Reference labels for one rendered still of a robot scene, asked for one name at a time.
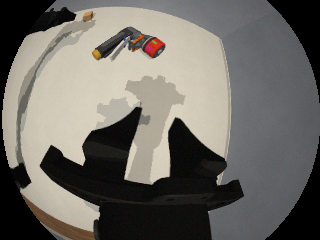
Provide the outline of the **small tan cube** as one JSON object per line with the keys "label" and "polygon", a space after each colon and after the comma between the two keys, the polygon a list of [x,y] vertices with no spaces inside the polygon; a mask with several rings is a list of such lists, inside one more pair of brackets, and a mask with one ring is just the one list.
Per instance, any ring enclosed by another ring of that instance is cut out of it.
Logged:
{"label": "small tan cube", "polygon": [[93,17],[93,11],[85,12],[84,16],[83,16],[83,20],[84,21],[89,21],[89,20],[92,20],[92,17]]}

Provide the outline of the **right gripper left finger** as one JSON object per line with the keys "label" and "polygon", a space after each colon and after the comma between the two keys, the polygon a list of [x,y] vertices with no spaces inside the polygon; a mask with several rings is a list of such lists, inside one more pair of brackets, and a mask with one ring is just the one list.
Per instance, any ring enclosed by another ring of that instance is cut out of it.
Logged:
{"label": "right gripper left finger", "polygon": [[141,111],[143,108],[136,107],[117,123],[89,133],[83,143],[84,172],[115,183],[124,180],[132,137],[135,137]]}

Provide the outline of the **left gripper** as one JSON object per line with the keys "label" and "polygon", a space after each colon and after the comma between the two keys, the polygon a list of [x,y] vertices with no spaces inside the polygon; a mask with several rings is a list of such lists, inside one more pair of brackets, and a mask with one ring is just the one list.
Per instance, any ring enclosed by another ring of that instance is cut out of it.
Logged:
{"label": "left gripper", "polygon": [[[61,15],[61,13],[63,13],[63,15]],[[52,8],[51,11],[44,12],[43,15],[41,15],[39,19],[37,19],[35,27],[33,27],[32,33],[40,31],[45,32],[49,28],[56,27],[56,25],[67,23],[67,21],[73,21],[75,20],[75,17],[76,13],[68,11],[67,7],[63,7],[61,8],[61,11],[57,12],[53,11]]]}

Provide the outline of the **grey hose nozzle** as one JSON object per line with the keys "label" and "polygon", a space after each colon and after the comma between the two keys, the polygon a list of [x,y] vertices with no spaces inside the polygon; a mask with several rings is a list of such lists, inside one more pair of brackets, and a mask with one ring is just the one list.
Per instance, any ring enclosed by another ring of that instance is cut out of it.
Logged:
{"label": "grey hose nozzle", "polygon": [[[133,41],[131,41],[132,39]],[[127,43],[129,51],[131,51],[131,48],[132,52],[141,48],[143,49],[143,52],[147,53],[148,56],[151,56],[152,59],[153,57],[159,56],[165,49],[165,44],[163,41],[157,39],[157,37],[143,35],[143,33],[137,31],[137,29],[127,27],[121,29],[121,31],[117,33],[117,35],[111,37],[111,39],[104,41],[104,43],[100,44],[99,47],[96,47],[95,51],[92,52],[92,55],[96,60],[99,60],[100,57],[104,57],[105,59],[108,55],[109,59],[113,60],[117,53],[120,52],[120,49],[123,47],[125,48],[125,44]]]}

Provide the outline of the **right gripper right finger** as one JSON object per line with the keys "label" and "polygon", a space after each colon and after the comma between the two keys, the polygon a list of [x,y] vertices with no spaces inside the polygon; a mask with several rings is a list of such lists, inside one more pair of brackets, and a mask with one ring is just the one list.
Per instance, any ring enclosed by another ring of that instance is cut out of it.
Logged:
{"label": "right gripper right finger", "polygon": [[175,117],[169,128],[168,145],[169,176],[207,177],[211,179],[213,189],[217,188],[217,176],[227,168],[227,161],[205,147],[179,117]]}

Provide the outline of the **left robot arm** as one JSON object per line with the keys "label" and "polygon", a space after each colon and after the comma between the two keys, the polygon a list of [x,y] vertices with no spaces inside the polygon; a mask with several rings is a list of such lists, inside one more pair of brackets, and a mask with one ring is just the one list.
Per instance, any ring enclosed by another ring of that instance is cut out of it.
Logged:
{"label": "left robot arm", "polygon": [[[35,27],[35,24],[33,24],[33,27]],[[27,33],[27,35],[31,35],[33,31],[33,27],[29,29],[29,32]],[[32,183],[31,179],[29,179],[27,169],[25,169],[24,167],[24,163],[20,163],[15,168],[11,168],[11,172],[12,172],[13,179],[15,179],[17,188],[19,188],[19,191],[20,189],[24,189],[25,187],[28,187],[28,185]]]}

